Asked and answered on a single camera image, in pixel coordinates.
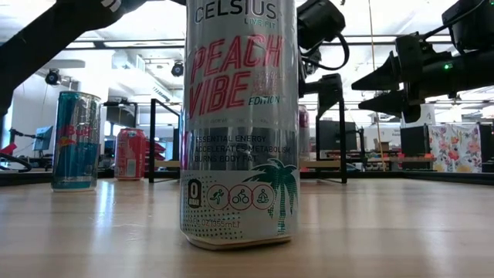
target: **table surface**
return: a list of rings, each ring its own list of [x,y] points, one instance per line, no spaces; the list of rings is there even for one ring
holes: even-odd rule
[[[210,252],[178,228],[176,181],[0,188],[0,277],[494,277],[494,188],[304,181],[291,242]]]

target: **can lid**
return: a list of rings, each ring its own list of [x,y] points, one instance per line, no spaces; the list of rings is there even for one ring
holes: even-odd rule
[[[95,99],[101,101],[101,97],[98,97],[98,96],[95,96],[91,93],[83,93],[83,92],[79,92],[79,91],[61,91],[60,92],[60,96],[62,95],[70,95],[70,94],[78,94],[78,95],[83,95],[85,97],[94,97]]]

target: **black cable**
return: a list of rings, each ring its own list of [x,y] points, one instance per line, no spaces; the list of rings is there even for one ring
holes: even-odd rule
[[[317,67],[319,67],[319,68],[321,68],[323,70],[339,70],[342,67],[346,66],[346,64],[348,63],[348,59],[350,58],[350,48],[348,47],[348,43],[347,43],[346,39],[343,37],[343,35],[338,34],[337,37],[340,40],[341,45],[343,47],[343,51],[345,53],[345,60],[343,61],[343,65],[338,66],[336,68],[332,68],[332,67],[321,65],[317,61],[313,61],[313,60],[311,60],[311,59],[309,59],[307,57],[302,57],[302,61],[304,61],[306,63],[311,63],[314,66],[317,66]]]
[[[452,21],[448,22],[447,24],[444,24],[443,26],[441,27],[438,27],[430,32],[426,32],[422,38],[423,40],[426,40],[427,38],[439,33],[440,31],[446,29],[446,28],[449,28],[451,26],[453,26],[455,23],[459,22],[460,20],[464,19],[466,16],[472,14],[475,10],[477,10],[478,8],[480,8],[481,5],[483,5],[484,3],[486,3],[487,0],[482,0],[477,6],[473,7],[471,10],[467,11],[466,13],[464,13],[463,15],[460,15],[459,17],[457,17],[456,19],[453,19]]]
[[[307,51],[306,53],[300,51],[300,55],[302,55],[302,57],[309,57],[313,55],[321,45],[323,45],[323,42],[319,42],[318,44],[316,44],[316,46],[314,46],[311,50]]]
[[[15,162],[15,163],[19,163],[20,165],[24,166],[25,169],[21,169],[21,170],[17,170],[19,171],[19,173],[26,173],[26,172],[29,172],[32,170],[32,166],[31,164],[29,164],[27,161],[23,161],[22,159],[19,159],[19,158],[14,158],[13,156],[11,155],[8,155],[8,154],[3,154],[3,153],[0,153],[0,158],[4,158],[6,159],[7,161],[10,161],[10,162]],[[0,168],[2,170],[13,170],[13,169],[9,169],[9,168],[5,168],[5,167],[2,167]]]

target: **colorful curtain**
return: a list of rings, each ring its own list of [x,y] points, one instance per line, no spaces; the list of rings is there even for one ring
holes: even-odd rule
[[[482,172],[479,125],[429,126],[429,143],[436,158],[434,170]]]

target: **energy drink can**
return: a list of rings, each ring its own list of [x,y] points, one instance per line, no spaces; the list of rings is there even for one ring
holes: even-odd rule
[[[299,105],[299,142],[300,160],[310,160],[309,111],[305,105]]]
[[[288,241],[299,209],[295,2],[187,10],[181,230],[208,249]]]
[[[88,93],[60,92],[56,115],[52,189],[94,190],[100,153],[101,101]]]

